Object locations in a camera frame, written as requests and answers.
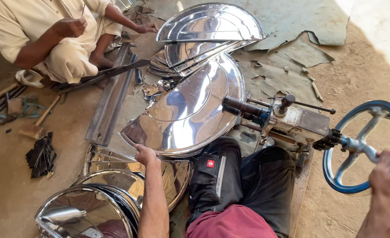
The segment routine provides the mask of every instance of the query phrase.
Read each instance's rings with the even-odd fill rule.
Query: hammer
[[[46,134],[46,129],[43,127],[40,127],[39,125],[44,121],[45,117],[49,114],[51,109],[57,104],[57,102],[60,100],[60,96],[57,96],[55,100],[52,102],[52,104],[46,109],[46,111],[43,113],[43,115],[39,118],[39,120],[34,124],[28,124],[24,125],[20,128],[20,134],[33,137],[37,140],[40,140],[42,137]]]

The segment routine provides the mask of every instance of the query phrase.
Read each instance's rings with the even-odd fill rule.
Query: wooden hammer handle
[[[35,123],[35,126],[39,126],[45,119],[45,117],[48,115],[48,113],[52,110],[52,108],[57,104],[57,102],[60,100],[60,96],[57,96],[55,100],[52,102],[52,104],[45,110],[45,112],[42,114],[42,116],[39,118],[39,120]]]

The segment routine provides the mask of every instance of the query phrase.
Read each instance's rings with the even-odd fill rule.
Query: handwheel spoke
[[[380,119],[387,115],[387,112],[383,112],[381,108],[375,107],[372,108],[369,113],[373,118],[367,123],[367,125],[358,133],[356,140],[360,142],[365,142],[367,136],[372,132],[372,130],[379,123]]]
[[[350,152],[348,155],[348,158],[341,164],[341,166],[336,171],[335,180],[342,185],[342,176],[344,172],[351,167],[355,162],[357,161],[358,157],[360,156],[360,153],[358,152]]]
[[[370,145],[364,146],[364,153],[367,155],[367,157],[373,162],[377,163],[379,161],[377,155],[376,155],[376,150],[371,147]]]

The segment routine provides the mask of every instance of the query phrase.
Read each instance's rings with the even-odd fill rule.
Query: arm
[[[14,65],[29,70],[48,57],[52,48],[67,37],[76,38],[84,33],[87,22],[84,18],[64,18],[52,25],[37,41],[26,44],[17,55]]]
[[[146,23],[142,25],[135,24],[133,21],[128,19],[121,13],[117,8],[115,8],[112,4],[108,4],[107,8],[105,8],[105,16],[112,20],[113,22],[117,22],[118,24],[122,24],[125,27],[128,27],[140,34],[147,32],[158,32],[158,27],[154,23]]]
[[[390,238],[390,151],[383,151],[370,174],[372,202],[357,238]]]
[[[161,177],[161,161],[155,151],[136,145],[135,159],[145,165],[145,190],[139,218],[139,238],[168,238],[169,215]]]

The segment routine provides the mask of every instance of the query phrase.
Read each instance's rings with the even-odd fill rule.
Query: red shirt
[[[208,211],[189,225],[185,238],[277,238],[256,212],[242,205],[230,205],[223,212]]]

